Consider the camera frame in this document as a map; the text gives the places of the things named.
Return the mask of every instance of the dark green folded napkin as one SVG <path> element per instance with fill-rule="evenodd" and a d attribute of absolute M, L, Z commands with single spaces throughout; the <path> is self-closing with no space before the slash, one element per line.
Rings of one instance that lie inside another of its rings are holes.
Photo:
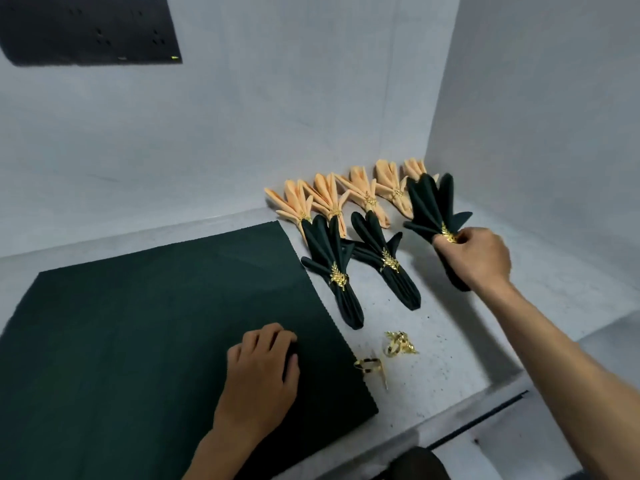
<path fill-rule="evenodd" d="M 313 224 L 302 221 L 302 229 L 307 238 L 311 259 L 303 257 L 300 261 L 309 271 L 324 277 L 347 325 L 354 330 L 362 328 L 364 314 L 347 275 L 347 264 L 354 246 L 342 246 L 338 217 L 333 216 L 327 226 L 324 216 L 318 214 Z"/>
<path fill-rule="evenodd" d="M 351 224 L 362 242 L 348 239 L 343 239 L 342 242 L 345 245 L 354 245 L 354 259 L 373 266 L 409 310 L 420 308 L 420 291 L 396 259 L 402 232 L 396 233 L 386 242 L 378 217 L 372 210 L 367 212 L 366 217 L 362 217 L 359 212 L 352 213 Z"/>
<path fill-rule="evenodd" d="M 406 185 L 413 207 L 413 219 L 405 222 L 404 227 L 420 234 L 429 243 L 436 234 L 443 234 L 454 242 L 456 234 L 472 213 L 453 213 L 453 177 L 445 173 L 440 179 L 440 186 L 437 186 L 430 175 L 423 173 L 418 182 L 407 178 Z M 460 291 L 469 291 L 469 287 L 453 271 L 444 256 L 437 254 L 453 286 Z"/>
<path fill-rule="evenodd" d="M 298 398 L 238 479 L 377 412 L 280 224 L 40 273 L 0 337 L 0 479 L 179 480 L 227 349 L 270 322 L 298 336 Z"/>

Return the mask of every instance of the person's left hand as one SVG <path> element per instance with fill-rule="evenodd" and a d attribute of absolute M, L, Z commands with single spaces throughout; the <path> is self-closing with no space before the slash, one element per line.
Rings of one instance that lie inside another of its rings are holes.
<path fill-rule="evenodd" d="M 236 437 L 253 449 L 282 422 L 298 392 L 297 355 L 290 357 L 282 380 L 287 351 L 296 340 L 292 331 L 272 323 L 248 331 L 241 344 L 228 350 L 227 382 L 214 414 L 214 434 Z"/>

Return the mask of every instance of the black switch plate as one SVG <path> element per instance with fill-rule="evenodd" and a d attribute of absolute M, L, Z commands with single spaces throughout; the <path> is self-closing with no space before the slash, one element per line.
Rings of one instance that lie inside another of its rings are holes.
<path fill-rule="evenodd" d="M 0 0 L 17 66 L 181 64 L 166 0 Z"/>

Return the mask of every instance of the white countertop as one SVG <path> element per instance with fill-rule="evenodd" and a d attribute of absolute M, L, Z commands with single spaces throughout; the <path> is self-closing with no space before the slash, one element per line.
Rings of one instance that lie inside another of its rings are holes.
<path fill-rule="evenodd" d="M 376 375 L 370 374 L 366 379 L 380 413 L 290 468 L 279 479 L 314 479 L 461 401 L 504 383 L 521 369 L 491 313 L 472 293 L 455 290 L 430 245 L 402 228 L 403 218 L 395 209 L 390 205 L 385 208 L 392 218 L 391 231 L 385 231 L 387 237 L 398 230 L 404 233 L 397 258 L 420 290 L 420 309 L 412 312 L 405 308 L 370 266 L 352 260 L 349 278 L 365 316 L 364 328 L 352 330 L 343 322 L 324 280 L 315 274 L 310 277 L 358 357 L 370 356 L 372 352 L 381 356 L 384 332 L 389 330 L 407 332 L 420 354 L 384 358 L 388 391 Z M 503 236 L 511 250 L 513 282 L 572 339 L 578 340 L 640 307 L 640 298 L 633 288 L 473 205 L 458 201 L 456 208 L 474 211 L 469 225 L 491 227 Z M 350 203 L 344 209 L 349 236 L 354 239 L 357 236 L 351 229 L 349 216 L 356 209 Z M 229 232 L 275 218 L 270 209 L 256 209 L 2 258 L 0 327 L 4 328 L 40 271 Z M 296 252 L 305 255 L 306 247 L 295 226 L 289 223 L 282 226 Z"/>

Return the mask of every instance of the gray wall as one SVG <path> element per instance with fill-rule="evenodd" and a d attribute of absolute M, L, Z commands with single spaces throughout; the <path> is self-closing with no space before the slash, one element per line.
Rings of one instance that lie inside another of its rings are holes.
<path fill-rule="evenodd" d="M 424 154 L 459 0 L 168 0 L 181 66 L 0 55 L 0 255 Z"/>
<path fill-rule="evenodd" d="M 640 285 L 640 0 L 461 0 L 428 162 Z"/>

